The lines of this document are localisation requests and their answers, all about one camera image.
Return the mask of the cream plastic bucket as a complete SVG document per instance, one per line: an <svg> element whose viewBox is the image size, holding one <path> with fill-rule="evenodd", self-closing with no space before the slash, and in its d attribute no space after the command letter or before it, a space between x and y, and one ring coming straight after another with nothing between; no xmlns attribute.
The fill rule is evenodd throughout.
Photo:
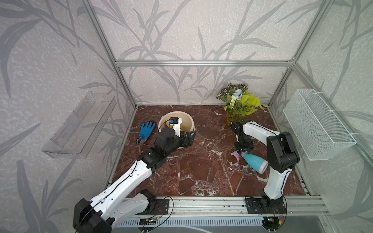
<svg viewBox="0 0 373 233"><path fill-rule="evenodd" d="M196 128L194 126L194 121L192 119L192 117L186 113L186 112L182 112L182 111L174 111L174 112L170 112L170 113L167 113L166 115L164 115L160 121L159 121L159 124L158 124L158 131L161 132L161 130L165 127L167 127L165 125L165 123L169 120L171 117L180 117L182 119L182 124L181 124L181 135L180 137L185 134L186 132L192 132L194 131L195 132L195 136L196 136Z"/></svg>

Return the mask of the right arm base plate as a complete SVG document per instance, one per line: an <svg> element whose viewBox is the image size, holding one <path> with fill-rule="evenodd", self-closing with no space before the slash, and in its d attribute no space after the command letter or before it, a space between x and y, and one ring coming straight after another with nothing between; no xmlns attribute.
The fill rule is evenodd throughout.
<svg viewBox="0 0 373 233"><path fill-rule="evenodd" d="M271 200L267 197L245 196L244 201L249 214L286 214L287 206L283 199L283 197Z"/></svg>

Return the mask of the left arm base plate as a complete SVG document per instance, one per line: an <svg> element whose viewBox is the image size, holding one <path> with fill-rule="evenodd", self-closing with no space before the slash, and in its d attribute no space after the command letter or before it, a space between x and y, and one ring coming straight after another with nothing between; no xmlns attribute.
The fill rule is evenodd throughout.
<svg viewBox="0 0 373 233"><path fill-rule="evenodd" d="M170 199L156 199L150 201L148 207L138 215L167 215L170 208Z"/></svg>

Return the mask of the aluminium mounting rail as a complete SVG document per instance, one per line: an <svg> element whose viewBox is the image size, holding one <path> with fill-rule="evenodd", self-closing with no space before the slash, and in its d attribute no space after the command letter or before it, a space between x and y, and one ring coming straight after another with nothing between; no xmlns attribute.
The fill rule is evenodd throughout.
<svg viewBox="0 0 373 233"><path fill-rule="evenodd" d="M320 196L288 196L284 197L287 206L286 214L249 214L244 201L245 197L166 197L170 199L170 208L167 215L171 216L320 216L328 215L329 211ZM107 198L103 201L93 202L82 199L76 205L82 208L82 214L97 213L106 220L108 218L128 219L145 211L150 201L155 197L138 194L134 198L122 199L117 204Z"/></svg>

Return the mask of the blue gardening glove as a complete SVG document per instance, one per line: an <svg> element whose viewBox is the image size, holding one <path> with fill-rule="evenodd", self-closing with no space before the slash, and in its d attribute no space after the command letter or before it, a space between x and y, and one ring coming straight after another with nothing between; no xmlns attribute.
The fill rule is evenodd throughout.
<svg viewBox="0 0 373 233"><path fill-rule="evenodd" d="M155 122L146 122L143 123L140 129L139 137L136 140L136 143L138 145L144 144L148 138L150 137L151 133L153 132L154 128L156 126Z"/></svg>

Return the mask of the teal pink spray bottle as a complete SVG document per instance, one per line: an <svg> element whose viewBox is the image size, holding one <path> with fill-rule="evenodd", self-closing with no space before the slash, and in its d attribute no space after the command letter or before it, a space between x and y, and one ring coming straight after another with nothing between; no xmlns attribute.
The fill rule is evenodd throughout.
<svg viewBox="0 0 373 233"><path fill-rule="evenodd" d="M243 158L247 164L259 174L263 174L269 165L268 161L253 154L244 152L238 153L237 151L234 151L231 155L234 156L237 161L239 161L240 158Z"/></svg>

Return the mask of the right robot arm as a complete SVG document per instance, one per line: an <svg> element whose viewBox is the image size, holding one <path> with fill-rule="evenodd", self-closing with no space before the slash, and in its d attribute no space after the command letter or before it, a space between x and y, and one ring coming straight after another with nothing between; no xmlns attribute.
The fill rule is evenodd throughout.
<svg viewBox="0 0 373 233"><path fill-rule="evenodd" d="M277 201L283 197L283 190L292 172L299 162L296 146L289 132L270 130L254 121L232 121L231 130L236 135L236 151L232 153L237 159L242 157L258 173L262 174L270 168L267 184L263 191L263 199ZM263 143L267 150L267 160L253 155L252 139Z"/></svg>

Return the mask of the artificial plant in vase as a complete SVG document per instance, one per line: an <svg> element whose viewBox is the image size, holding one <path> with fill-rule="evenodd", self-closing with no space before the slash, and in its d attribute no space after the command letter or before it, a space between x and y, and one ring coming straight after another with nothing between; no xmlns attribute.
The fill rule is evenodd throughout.
<svg viewBox="0 0 373 233"><path fill-rule="evenodd" d="M266 111L268 105L260 101L260 97L256 97L248 92L248 85L244 83L232 84L220 90L216 98L225 103L224 110L227 113L226 125L230 126L231 122L238 120L242 121L255 113L258 109Z"/></svg>

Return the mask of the clear plastic wall shelf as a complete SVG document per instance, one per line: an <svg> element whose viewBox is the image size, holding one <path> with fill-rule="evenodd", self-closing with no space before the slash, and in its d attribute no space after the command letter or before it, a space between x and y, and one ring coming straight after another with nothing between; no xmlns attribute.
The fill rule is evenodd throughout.
<svg viewBox="0 0 373 233"><path fill-rule="evenodd" d="M116 105L114 94L88 92L41 151L54 159L85 159Z"/></svg>

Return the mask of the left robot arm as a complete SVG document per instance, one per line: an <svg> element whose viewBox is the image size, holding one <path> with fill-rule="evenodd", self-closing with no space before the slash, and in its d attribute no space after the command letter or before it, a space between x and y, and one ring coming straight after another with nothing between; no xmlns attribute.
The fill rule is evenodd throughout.
<svg viewBox="0 0 373 233"><path fill-rule="evenodd" d="M193 145L195 131L180 132L166 127L157 134L153 145L144 150L135 163L110 187L90 201L76 203L73 228L77 233L109 233L124 220L140 213L153 214L157 210L157 198L148 190L142 190L129 200L125 198L144 180L149 178L167 161L167 157L179 148Z"/></svg>

